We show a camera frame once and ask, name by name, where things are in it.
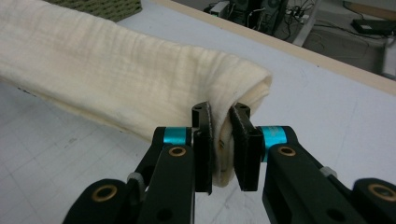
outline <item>folded towel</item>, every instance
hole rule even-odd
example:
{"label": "folded towel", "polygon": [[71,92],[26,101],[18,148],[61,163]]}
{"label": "folded towel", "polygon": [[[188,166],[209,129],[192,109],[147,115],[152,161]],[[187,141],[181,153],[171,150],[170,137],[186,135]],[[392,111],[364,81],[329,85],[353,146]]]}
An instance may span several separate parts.
{"label": "folded towel", "polygon": [[233,176],[228,109],[240,102],[254,111],[271,76],[234,55],[139,34],[72,9],[2,0],[0,80],[148,140],[157,126],[191,126],[191,107],[208,101],[213,180],[225,186]]}

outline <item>cable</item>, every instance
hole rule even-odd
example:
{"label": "cable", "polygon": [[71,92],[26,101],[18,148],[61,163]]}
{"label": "cable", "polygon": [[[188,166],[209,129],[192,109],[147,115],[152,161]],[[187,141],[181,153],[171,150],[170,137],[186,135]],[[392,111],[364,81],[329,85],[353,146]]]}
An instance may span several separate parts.
{"label": "cable", "polygon": [[[311,34],[309,34],[309,35],[316,35],[316,36],[319,36],[320,40],[319,40],[319,41],[315,41],[315,43],[316,43],[316,44],[319,44],[319,45],[322,47],[322,51],[316,51],[316,52],[317,52],[317,53],[323,53],[323,52],[325,51],[326,48],[325,48],[325,46],[321,43],[321,41],[322,41],[322,36],[319,35],[319,34],[317,34],[317,33],[311,33]],[[363,42],[363,43],[366,45],[366,47],[365,47],[363,53],[362,53],[360,56],[347,56],[347,55],[326,55],[326,56],[327,56],[327,57],[330,57],[330,58],[334,58],[334,59],[361,59],[361,58],[364,58],[364,57],[366,56],[366,54],[367,54],[368,49],[370,48],[370,43],[369,43],[368,41],[366,41],[366,40],[364,40],[364,39],[358,37],[358,36],[355,36],[355,35],[352,35],[352,36],[355,37],[355,38],[357,38],[357,39],[359,39],[361,42]]]}
{"label": "cable", "polygon": [[230,19],[231,14],[233,14],[233,8],[235,7],[235,4],[231,7],[230,13],[228,14],[227,20]]}
{"label": "cable", "polygon": [[260,9],[254,9],[254,10],[252,10],[249,14],[248,14],[248,16],[247,16],[247,28],[250,28],[249,26],[248,26],[248,22],[249,22],[249,20],[250,20],[250,17],[253,15],[253,12],[258,12],[258,11],[264,11],[265,10],[265,7],[263,7],[263,8],[260,8]]}
{"label": "cable", "polygon": [[351,35],[358,35],[358,36],[362,36],[362,37],[366,37],[366,38],[370,38],[370,39],[379,40],[379,39],[383,39],[383,38],[384,38],[384,37],[372,37],[372,36],[369,36],[369,35],[361,35],[361,34],[358,34],[358,33],[353,32],[353,31],[351,31],[351,30],[349,30],[349,29],[340,27],[340,26],[338,26],[338,25],[336,25],[336,24],[334,24],[334,23],[332,23],[332,22],[330,22],[330,21],[324,21],[324,20],[317,20],[317,21],[326,22],[326,23],[328,23],[328,24],[330,24],[330,25],[314,24],[314,26],[320,26],[320,27],[338,29],[338,30],[347,32],[347,33],[349,33],[349,34],[351,34]]}

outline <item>wrinkled fabric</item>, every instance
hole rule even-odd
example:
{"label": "wrinkled fabric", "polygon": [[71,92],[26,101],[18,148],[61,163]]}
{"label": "wrinkled fabric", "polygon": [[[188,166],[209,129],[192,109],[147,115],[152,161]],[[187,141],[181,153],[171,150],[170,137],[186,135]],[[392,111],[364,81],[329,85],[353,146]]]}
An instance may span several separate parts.
{"label": "wrinkled fabric", "polygon": [[0,1],[0,80],[147,140],[158,126],[191,126],[191,108],[208,101],[218,186],[233,176],[228,109],[254,111],[271,84],[267,70],[237,56],[38,0]]}

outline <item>floor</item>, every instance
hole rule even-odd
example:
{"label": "floor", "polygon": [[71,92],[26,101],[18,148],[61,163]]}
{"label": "floor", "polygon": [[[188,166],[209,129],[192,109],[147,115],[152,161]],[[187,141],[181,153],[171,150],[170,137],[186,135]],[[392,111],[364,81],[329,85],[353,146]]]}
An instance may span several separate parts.
{"label": "floor", "polygon": [[[213,0],[174,0],[188,7],[204,10]],[[289,1],[291,5],[298,5],[302,1]],[[350,23],[353,19],[361,16],[342,7],[342,0],[324,0],[321,3],[316,24],[332,24],[354,31]],[[291,35],[286,41],[292,42],[301,29],[300,24],[295,22],[291,28]],[[283,39],[288,35],[287,25],[283,22],[279,25],[275,37]],[[348,63],[363,70],[382,76],[384,63],[385,39],[374,40],[350,35],[346,32],[332,28],[314,26],[310,35],[305,40],[303,48],[328,56],[337,61]]]}

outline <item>grid pattern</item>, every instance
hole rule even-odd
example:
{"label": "grid pattern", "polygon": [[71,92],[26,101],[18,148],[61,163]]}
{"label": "grid pattern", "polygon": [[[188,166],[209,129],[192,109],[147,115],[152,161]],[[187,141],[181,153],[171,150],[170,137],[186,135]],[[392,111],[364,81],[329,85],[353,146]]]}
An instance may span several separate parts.
{"label": "grid pattern", "polygon": [[[0,82],[0,223],[62,223],[85,188],[104,178],[125,181],[148,148],[133,134]],[[195,195],[195,223],[268,222],[261,192],[242,192],[236,178],[210,197]]]}

